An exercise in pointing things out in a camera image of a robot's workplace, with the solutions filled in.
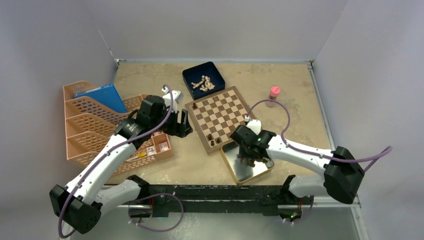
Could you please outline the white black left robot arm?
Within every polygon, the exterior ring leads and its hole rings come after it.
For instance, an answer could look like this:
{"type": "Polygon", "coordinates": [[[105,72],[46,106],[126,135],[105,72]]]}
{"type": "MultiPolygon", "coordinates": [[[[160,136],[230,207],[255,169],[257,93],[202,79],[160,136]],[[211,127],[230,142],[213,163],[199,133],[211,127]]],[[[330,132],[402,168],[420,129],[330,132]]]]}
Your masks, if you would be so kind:
{"type": "Polygon", "coordinates": [[[55,185],[50,190],[52,208],[59,218],[57,228],[61,239],[74,232],[89,232],[103,214],[121,204],[134,201],[142,205],[149,199],[165,195],[151,192],[150,184],[135,175],[107,190],[102,187],[154,132],[179,138],[192,133],[187,111],[178,111],[180,99],[182,94],[177,90],[164,96],[148,95],[138,110],[118,124],[105,147],[78,176],[64,187],[55,185]]]}

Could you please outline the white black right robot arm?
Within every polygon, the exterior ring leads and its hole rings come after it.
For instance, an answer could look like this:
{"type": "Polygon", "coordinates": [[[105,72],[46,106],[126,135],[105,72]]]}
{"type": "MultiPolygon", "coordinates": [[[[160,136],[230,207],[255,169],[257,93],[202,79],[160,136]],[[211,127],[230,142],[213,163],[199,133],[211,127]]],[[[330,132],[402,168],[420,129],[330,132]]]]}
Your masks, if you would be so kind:
{"type": "Polygon", "coordinates": [[[294,176],[285,182],[280,196],[288,204],[316,195],[328,195],[340,203],[352,204],[365,176],[352,154],[341,146],[336,150],[309,147],[268,130],[255,133],[245,125],[239,125],[230,138],[238,144],[243,159],[283,160],[315,173],[309,177],[294,176]]]}

